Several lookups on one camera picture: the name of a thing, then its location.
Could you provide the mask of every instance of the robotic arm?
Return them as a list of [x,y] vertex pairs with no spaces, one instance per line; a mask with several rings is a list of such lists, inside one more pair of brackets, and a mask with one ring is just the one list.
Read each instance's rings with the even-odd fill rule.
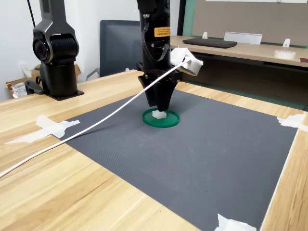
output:
[[78,42],[74,29],[66,22],[64,0],[40,0],[42,21],[33,29],[33,51],[42,62],[40,79],[27,80],[28,94],[47,94],[64,100],[83,94],[77,90],[74,61]]
[[[140,11],[143,62],[137,69],[144,72],[138,79],[143,88],[171,68],[170,62],[170,0],[137,0]],[[159,111],[169,107],[171,95],[177,83],[182,80],[176,70],[149,88],[145,94],[149,106]]]

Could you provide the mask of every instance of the desk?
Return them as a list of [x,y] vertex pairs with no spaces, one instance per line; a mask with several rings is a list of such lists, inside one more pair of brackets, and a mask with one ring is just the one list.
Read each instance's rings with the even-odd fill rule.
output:
[[[0,171],[58,142],[50,135],[32,144],[4,144],[38,130],[38,115],[60,122],[132,96],[142,89],[139,75],[132,70],[80,83],[85,94],[61,102],[35,94],[1,102]],[[303,113],[183,82],[176,89],[283,118]],[[263,230],[307,228],[307,152],[308,134],[298,131]],[[198,230],[67,144],[0,179],[0,201],[3,230]]]
[[[183,40],[192,39],[192,37],[184,36],[171,36],[171,48],[176,47],[187,47],[192,52],[214,54],[221,56],[228,56],[233,58],[250,59],[257,61],[264,61],[277,64],[286,64],[293,66],[308,67],[308,63],[301,63],[300,58],[308,58],[308,49],[294,48],[294,47],[282,47],[274,45],[248,45],[248,44],[237,44],[235,47],[227,49],[196,46],[183,43]],[[274,57],[276,50],[286,50],[296,52],[296,57],[292,60],[278,59]]]

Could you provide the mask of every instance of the white wall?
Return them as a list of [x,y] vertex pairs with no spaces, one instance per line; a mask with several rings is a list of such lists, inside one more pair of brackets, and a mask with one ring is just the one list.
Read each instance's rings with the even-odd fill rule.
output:
[[5,82],[23,77],[18,62],[25,61],[30,67],[39,64],[32,51],[33,24],[27,1],[1,1],[0,29],[0,101],[2,101],[12,98]]
[[[139,20],[136,0],[64,0],[66,20],[79,43],[76,58],[82,73],[99,68],[101,20]],[[36,24],[41,21],[39,0],[30,0]],[[180,0],[171,0],[171,34],[176,35]],[[33,24],[26,0],[0,2],[0,101],[11,99],[5,82],[24,77],[18,62],[33,68],[39,64],[32,51]]]

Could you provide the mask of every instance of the cardboard box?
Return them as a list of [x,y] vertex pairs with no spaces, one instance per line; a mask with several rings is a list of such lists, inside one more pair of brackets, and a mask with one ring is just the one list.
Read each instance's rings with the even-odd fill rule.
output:
[[[19,98],[19,97],[26,95],[25,81],[26,80],[36,81],[37,76],[39,76],[39,67],[40,67],[40,64],[37,65],[34,68],[34,70],[32,70],[32,73],[31,73],[32,77],[30,77],[30,78],[25,77],[25,78],[21,78],[21,79],[18,79],[18,80],[11,81],[11,82],[6,82],[6,85],[9,89],[11,95],[13,96],[13,98]],[[75,74],[76,74],[76,79],[81,74],[81,71],[80,71],[79,66],[77,64],[75,64]]]

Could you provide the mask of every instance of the white cable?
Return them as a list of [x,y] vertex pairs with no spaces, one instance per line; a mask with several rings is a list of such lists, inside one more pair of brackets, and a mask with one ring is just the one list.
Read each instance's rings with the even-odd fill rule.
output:
[[175,66],[175,67],[173,67],[171,70],[167,71],[166,73],[164,73],[161,77],[157,78],[155,81],[153,81],[153,83],[151,83],[151,84],[150,84],[149,86],[147,86],[145,89],[143,89],[142,91],[140,91],[137,95],[135,95],[133,98],[131,98],[130,100],[128,100],[125,104],[123,104],[121,107],[119,107],[118,109],[116,109],[114,112],[112,112],[110,115],[108,115],[107,117],[105,117],[105,118],[102,119],[101,121],[97,122],[96,124],[93,124],[91,127],[88,127],[88,128],[86,128],[86,129],[84,129],[83,131],[81,131],[81,132],[79,132],[79,133],[77,133],[77,134],[75,134],[75,135],[73,135],[73,136],[71,136],[71,137],[69,137],[69,138],[67,138],[67,139],[65,139],[65,140],[63,140],[63,141],[60,141],[60,142],[58,142],[58,143],[56,143],[56,144],[54,144],[54,145],[52,145],[52,146],[50,146],[50,147],[44,148],[43,150],[41,150],[41,151],[39,151],[39,152],[37,152],[37,153],[35,153],[35,154],[33,154],[33,155],[27,157],[26,159],[22,160],[21,162],[17,163],[16,165],[14,165],[14,166],[8,168],[7,170],[5,170],[4,172],[2,172],[2,173],[0,174],[0,178],[3,177],[3,176],[5,176],[5,175],[8,174],[9,172],[13,171],[14,169],[16,169],[17,167],[19,167],[20,165],[24,164],[25,162],[31,160],[32,158],[34,158],[34,157],[36,157],[36,156],[38,156],[38,155],[40,155],[40,154],[42,154],[42,153],[44,153],[44,152],[50,150],[50,149],[53,149],[53,148],[55,148],[55,147],[57,147],[57,146],[59,146],[59,145],[65,143],[65,142],[67,142],[67,141],[69,141],[69,140],[75,138],[76,136],[79,136],[79,135],[81,135],[82,133],[84,133],[84,132],[86,132],[86,131],[89,131],[90,129],[94,128],[95,126],[99,125],[100,123],[104,122],[106,119],[112,117],[115,113],[117,113],[118,111],[120,111],[122,108],[124,108],[124,107],[125,107],[126,105],[128,105],[130,102],[132,102],[134,99],[136,99],[138,96],[140,96],[140,95],[141,95],[142,93],[144,93],[146,90],[148,90],[148,89],[149,89],[151,86],[153,86],[155,83],[157,83],[158,81],[160,81],[163,77],[169,75],[172,71],[178,69],[180,66],[182,66],[182,65],[185,64],[185,63],[187,63],[187,62],[190,61],[190,60],[191,60],[191,58],[186,58],[184,62],[182,62],[181,64],[179,64],[179,65],[177,65],[177,66]]

